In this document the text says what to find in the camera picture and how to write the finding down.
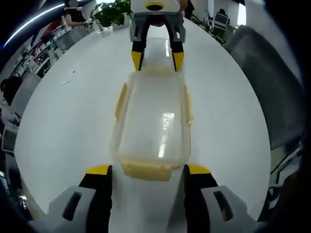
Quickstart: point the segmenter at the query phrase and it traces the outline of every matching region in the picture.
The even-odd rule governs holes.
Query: plastic food container
[[[111,151],[124,174],[169,180],[190,156],[192,115],[184,79],[167,67],[136,71],[117,104]]]

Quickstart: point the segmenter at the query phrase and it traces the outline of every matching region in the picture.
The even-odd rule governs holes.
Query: office chair
[[[241,25],[224,48],[239,64],[257,95],[271,150],[300,138],[306,131],[304,91],[274,47],[262,35]]]
[[[220,13],[216,13],[216,15],[212,21],[212,28],[214,30],[218,29],[218,30],[226,32],[228,22],[229,22],[228,16],[222,15]]]

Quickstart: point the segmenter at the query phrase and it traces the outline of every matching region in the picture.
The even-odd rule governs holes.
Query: desk
[[[270,144],[259,101],[230,54],[185,20],[183,74],[192,96],[190,162],[208,167],[258,219],[267,193]],[[148,36],[167,37],[164,27]],[[46,73],[19,127],[15,155],[44,212],[85,170],[112,163],[110,141],[122,86],[134,71],[128,29],[91,33]]]
[[[37,73],[42,69],[42,67],[43,67],[49,60],[50,60],[50,58],[45,59],[45,60],[41,63],[41,65],[38,67],[38,69],[35,71],[35,73],[37,74]]]
[[[51,44],[49,44],[48,46],[46,46],[40,53],[38,53],[38,54],[35,56],[35,59],[37,59],[39,56],[41,56],[43,52],[49,51],[50,45],[51,45]]]

